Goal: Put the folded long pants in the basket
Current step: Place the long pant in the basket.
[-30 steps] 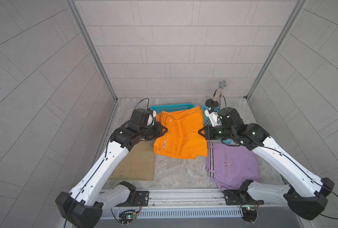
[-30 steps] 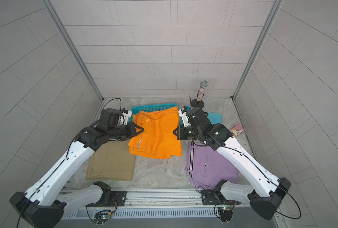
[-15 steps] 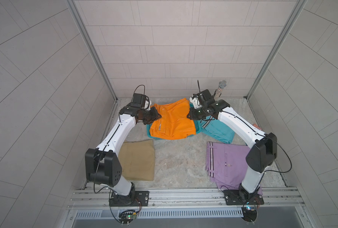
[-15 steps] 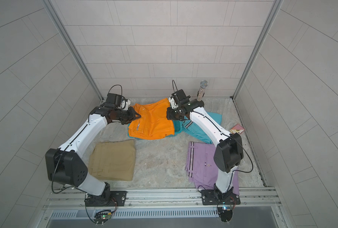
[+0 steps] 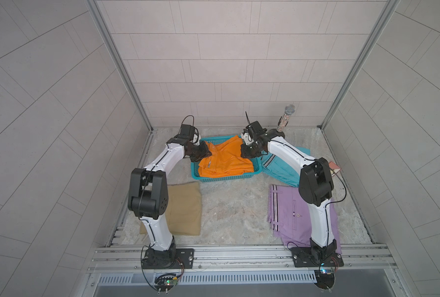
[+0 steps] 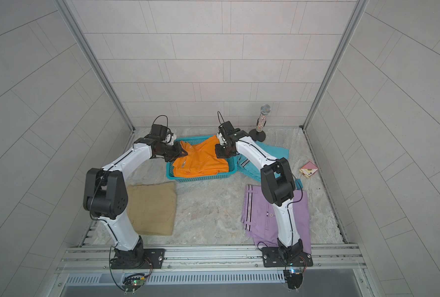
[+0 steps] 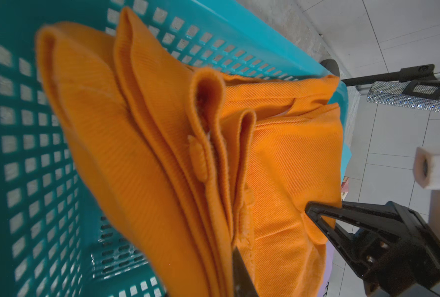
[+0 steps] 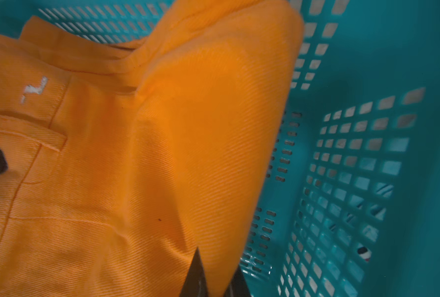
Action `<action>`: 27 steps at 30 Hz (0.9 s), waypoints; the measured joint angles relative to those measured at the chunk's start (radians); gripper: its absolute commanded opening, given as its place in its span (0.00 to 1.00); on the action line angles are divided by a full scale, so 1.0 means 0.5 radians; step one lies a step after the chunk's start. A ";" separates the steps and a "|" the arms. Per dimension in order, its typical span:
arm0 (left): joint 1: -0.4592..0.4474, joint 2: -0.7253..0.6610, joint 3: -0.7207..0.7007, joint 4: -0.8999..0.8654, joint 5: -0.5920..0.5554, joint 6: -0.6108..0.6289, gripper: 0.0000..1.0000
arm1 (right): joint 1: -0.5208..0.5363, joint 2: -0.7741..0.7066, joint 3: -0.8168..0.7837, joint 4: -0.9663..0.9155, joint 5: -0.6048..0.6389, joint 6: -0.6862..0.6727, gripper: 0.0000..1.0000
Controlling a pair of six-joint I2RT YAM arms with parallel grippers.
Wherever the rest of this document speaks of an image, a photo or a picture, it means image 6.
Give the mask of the khaki pants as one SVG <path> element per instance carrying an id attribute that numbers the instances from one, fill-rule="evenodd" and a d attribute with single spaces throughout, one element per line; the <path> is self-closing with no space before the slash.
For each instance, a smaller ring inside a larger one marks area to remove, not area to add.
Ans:
<path id="1" fill-rule="evenodd" d="M 127 215 L 140 235 L 171 236 L 177 211 L 175 183 L 129 186 Z"/>

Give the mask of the purple pants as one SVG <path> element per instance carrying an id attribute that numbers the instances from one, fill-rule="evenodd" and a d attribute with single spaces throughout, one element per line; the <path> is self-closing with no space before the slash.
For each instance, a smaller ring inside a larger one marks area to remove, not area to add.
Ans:
<path id="1" fill-rule="evenodd" d="M 303 250 L 312 253 L 310 238 L 310 214 L 306 191 L 294 191 L 293 209 L 296 229 L 303 243 Z M 263 196 L 260 186 L 246 185 L 241 216 L 245 235 L 253 239 L 256 246 L 278 246 L 278 224 L 270 204 Z"/>

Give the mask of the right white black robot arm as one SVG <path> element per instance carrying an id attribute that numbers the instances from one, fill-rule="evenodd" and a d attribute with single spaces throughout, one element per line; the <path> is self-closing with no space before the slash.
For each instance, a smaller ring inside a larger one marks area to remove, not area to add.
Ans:
<path id="1" fill-rule="evenodd" d="M 311 267 L 311 255 L 304 251 L 303 242 L 295 225 L 293 212 L 295 178 L 289 162 L 277 158 L 261 147 L 243 130 L 230 122 L 219 126 L 215 147 L 217 158 L 229 158 L 241 154 L 260 171 L 262 193 L 272 205 L 278 225 L 278 256 L 283 266 Z"/>

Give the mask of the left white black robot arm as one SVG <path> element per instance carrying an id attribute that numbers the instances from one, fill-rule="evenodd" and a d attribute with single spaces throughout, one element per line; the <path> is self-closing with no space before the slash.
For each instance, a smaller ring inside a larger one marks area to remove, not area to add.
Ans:
<path id="1" fill-rule="evenodd" d="M 145 249 L 127 214 L 128 192 L 125 180 L 142 163 L 154 157 L 166 162 L 187 156 L 182 146 L 157 137 L 141 137 L 118 159 L 86 174 L 83 208 L 94 221 L 106 227 L 114 241 L 111 269 L 160 269 L 165 249 Z"/>

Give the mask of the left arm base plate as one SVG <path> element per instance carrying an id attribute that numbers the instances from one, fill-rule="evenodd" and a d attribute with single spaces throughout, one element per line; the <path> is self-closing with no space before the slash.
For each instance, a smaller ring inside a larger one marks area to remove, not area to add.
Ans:
<path id="1" fill-rule="evenodd" d="M 133 251 L 114 250 L 110 259 L 111 269 L 160 269 L 163 265 L 165 249 L 144 249 Z"/>

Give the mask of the teal pants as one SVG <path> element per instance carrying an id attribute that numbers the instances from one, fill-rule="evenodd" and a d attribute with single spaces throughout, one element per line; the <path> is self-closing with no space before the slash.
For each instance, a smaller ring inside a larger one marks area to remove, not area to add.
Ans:
<path id="1" fill-rule="evenodd" d="M 267 146 L 243 137 L 236 143 L 238 170 L 259 182 L 273 193 L 297 189 L 295 177 L 289 165 L 289 151 Z"/>

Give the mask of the teal plastic basket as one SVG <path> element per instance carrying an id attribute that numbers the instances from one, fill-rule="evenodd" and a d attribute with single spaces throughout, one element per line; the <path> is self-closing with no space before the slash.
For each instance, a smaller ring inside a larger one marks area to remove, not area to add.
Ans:
<path id="1" fill-rule="evenodd" d="M 166 164 L 166 177 L 181 182 L 228 178 L 237 171 L 237 158 L 217 158 L 215 145 L 220 141 L 216 136 L 184 137 L 176 140 L 187 152 Z"/>

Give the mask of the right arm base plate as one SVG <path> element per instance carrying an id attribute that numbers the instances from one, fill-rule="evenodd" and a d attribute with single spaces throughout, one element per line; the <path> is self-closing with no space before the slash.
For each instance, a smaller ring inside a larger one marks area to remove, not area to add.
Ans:
<path id="1" fill-rule="evenodd" d="M 312 257 L 305 251 L 283 251 L 279 247 L 261 247 L 264 267 L 312 267 Z"/>

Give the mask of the orange pants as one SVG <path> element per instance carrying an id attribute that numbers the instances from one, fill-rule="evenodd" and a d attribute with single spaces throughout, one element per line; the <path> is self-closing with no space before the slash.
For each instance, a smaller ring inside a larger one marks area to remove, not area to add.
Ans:
<path id="1" fill-rule="evenodd" d="M 192 145 L 190 142 L 179 141 L 188 156 L 178 158 L 173 164 L 173 175 L 176 178 L 199 178 L 228 173 L 229 165 L 226 159 L 218 159 L 215 145 L 219 144 L 216 136 Z"/>

